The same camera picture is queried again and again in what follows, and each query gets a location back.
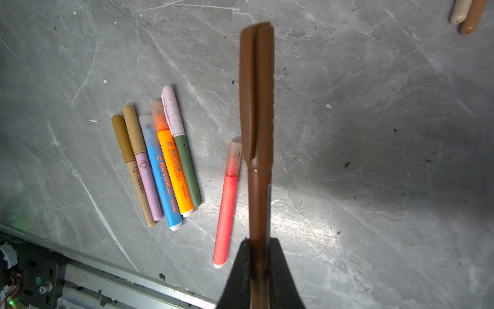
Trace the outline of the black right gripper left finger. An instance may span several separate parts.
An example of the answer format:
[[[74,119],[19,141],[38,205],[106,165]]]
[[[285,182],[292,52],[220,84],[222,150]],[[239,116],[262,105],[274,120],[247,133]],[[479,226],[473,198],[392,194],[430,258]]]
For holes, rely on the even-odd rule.
[[[250,309],[250,241],[244,239],[225,285],[217,309]]]

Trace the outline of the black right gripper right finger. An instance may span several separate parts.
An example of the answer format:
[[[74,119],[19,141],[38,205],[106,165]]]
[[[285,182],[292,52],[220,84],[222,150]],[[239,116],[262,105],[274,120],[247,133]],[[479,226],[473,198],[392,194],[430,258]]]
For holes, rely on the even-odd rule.
[[[270,308],[305,308],[289,270],[280,241],[276,238],[270,240],[268,273]]]

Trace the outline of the brown pen brown cap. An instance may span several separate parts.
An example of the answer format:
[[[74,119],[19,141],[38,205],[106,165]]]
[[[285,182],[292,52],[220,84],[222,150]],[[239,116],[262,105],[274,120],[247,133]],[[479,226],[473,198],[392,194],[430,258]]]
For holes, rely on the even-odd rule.
[[[273,130],[263,122],[273,117],[274,37],[269,22],[242,30],[240,40],[239,104],[243,157],[248,170],[248,219],[250,241],[250,306],[270,306],[268,279],[268,193],[273,157],[262,144],[262,130]]]

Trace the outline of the brown pen body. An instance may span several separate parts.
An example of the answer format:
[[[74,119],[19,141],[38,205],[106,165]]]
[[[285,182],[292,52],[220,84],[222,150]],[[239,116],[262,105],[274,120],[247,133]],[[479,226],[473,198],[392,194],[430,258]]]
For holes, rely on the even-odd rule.
[[[487,0],[472,0],[466,2],[466,4],[468,4],[468,13],[465,20],[461,23],[459,29],[460,34],[469,35],[476,31],[487,2]]]

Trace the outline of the beige pen body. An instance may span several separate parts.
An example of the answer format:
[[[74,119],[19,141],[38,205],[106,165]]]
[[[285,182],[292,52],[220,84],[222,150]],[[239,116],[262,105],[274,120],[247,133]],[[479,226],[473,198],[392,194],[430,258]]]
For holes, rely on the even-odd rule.
[[[467,18],[472,0],[455,0],[450,16],[451,24],[461,24]]]

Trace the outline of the blue highlighter pen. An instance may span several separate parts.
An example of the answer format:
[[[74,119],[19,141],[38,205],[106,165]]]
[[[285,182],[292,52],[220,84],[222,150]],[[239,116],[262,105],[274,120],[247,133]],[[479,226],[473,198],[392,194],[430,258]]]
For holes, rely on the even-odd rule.
[[[144,136],[167,225],[169,229],[176,231],[182,225],[183,220],[172,188],[153,118],[151,116],[139,116],[138,120]]]

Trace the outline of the red highlighter pen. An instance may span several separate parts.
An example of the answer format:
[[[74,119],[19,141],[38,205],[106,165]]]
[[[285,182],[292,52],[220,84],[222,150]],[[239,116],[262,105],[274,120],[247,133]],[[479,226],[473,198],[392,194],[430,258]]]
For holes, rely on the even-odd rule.
[[[220,269],[228,260],[242,148],[242,143],[236,141],[232,141],[228,148],[216,241],[212,259],[216,269]]]

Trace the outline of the orange highlighter pen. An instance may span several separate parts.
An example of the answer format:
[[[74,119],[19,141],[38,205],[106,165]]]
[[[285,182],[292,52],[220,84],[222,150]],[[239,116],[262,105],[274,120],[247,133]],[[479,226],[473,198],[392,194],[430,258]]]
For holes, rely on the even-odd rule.
[[[165,117],[162,102],[157,100],[151,101],[149,107],[180,213],[184,218],[189,217],[194,212],[194,206],[189,194],[174,137]]]

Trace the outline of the green pen pink cap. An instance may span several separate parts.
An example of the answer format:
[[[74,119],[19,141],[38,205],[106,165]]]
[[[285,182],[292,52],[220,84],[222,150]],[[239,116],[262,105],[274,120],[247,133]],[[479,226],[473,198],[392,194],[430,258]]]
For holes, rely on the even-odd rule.
[[[174,88],[172,86],[164,86],[161,98],[165,117],[178,149],[192,204],[194,207],[199,207],[202,203],[201,194]]]

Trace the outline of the pink pen gold cap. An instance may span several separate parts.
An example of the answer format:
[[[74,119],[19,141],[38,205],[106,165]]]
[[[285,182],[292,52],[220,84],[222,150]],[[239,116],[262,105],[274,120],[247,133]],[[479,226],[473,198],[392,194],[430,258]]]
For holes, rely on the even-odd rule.
[[[163,218],[162,206],[158,198],[153,172],[135,108],[131,105],[126,105],[123,109],[123,115],[132,149],[135,154],[138,170],[144,185],[145,195],[149,204],[151,216],[154,221],[160,221]]]

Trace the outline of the tan pen gold cap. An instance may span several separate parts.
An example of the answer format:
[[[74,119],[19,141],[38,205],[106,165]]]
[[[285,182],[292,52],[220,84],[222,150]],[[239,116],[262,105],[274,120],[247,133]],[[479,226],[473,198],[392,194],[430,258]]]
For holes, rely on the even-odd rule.
[[[138,203],[144,215],[145,224],[148,227],[154,227],[156,222],[153,220],[148,199],[145,194],[144,184],[138,170],[135,155],[133,153],[131,141],[127,132],[126,123],[121,115],[114,115],[111,119],[115,135],[122,152],[123,159],[126,163],[133,187],[136,192]]]

